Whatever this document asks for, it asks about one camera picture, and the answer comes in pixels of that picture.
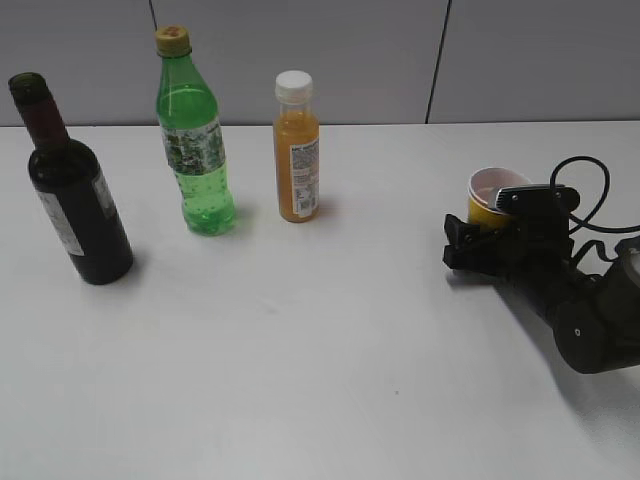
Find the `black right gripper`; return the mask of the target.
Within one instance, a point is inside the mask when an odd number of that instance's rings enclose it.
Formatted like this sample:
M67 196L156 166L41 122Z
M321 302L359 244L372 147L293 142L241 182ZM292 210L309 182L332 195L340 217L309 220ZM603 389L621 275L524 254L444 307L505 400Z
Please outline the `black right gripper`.
M530 300L570 300L600 281L573 264L569 219L561 213L521 215L502 230L447 214L444 232L443 262L451 270L502 278Z

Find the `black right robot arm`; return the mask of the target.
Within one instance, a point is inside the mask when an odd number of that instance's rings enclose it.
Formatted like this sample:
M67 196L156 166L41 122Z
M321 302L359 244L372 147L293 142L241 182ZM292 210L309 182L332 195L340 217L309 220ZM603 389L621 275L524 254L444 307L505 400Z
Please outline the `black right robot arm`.
M583 374L639 363L639 240L621 240L603 275L577 267L564 216L519 216L484 230L449 214L443 261L452 270L501 279L553 332L564 361Z

